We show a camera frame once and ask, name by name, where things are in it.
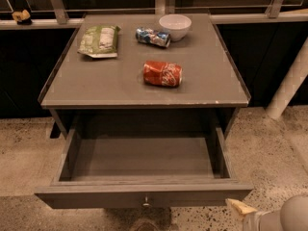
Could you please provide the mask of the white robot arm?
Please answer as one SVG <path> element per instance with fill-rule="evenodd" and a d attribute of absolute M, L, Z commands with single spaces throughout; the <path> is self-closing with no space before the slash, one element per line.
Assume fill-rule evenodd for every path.
<path fill-rule="evenodd" d="M 307 76 L 308 38 L 266 108 L 269 117 L 281 117 Z M 243 224 L 242 231 L 308 231 L 307 193 L 289 198 L 273 212 L 258 211 L 236 199 L 227 198 L 225 202 Z"/>

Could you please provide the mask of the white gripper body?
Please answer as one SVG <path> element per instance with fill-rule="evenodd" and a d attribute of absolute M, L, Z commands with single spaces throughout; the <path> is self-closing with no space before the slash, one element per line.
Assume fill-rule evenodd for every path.
<path fill-rule="evenodd" d="M 271 212 L 256 211 L 245 216 L 243 231 L 270 231 Z"/>

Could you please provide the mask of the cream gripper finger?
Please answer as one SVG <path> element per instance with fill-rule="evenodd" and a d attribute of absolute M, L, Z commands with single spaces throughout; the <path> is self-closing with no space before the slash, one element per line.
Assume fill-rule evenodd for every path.
<path fill-rule="evenodd" d="M 244 217 L 250 213 L 256 212 L 255 208 L 248 206 L 237 199 L 227 198 L 225 202 L 227 206 L 230 207 L 240 217 Z"/>

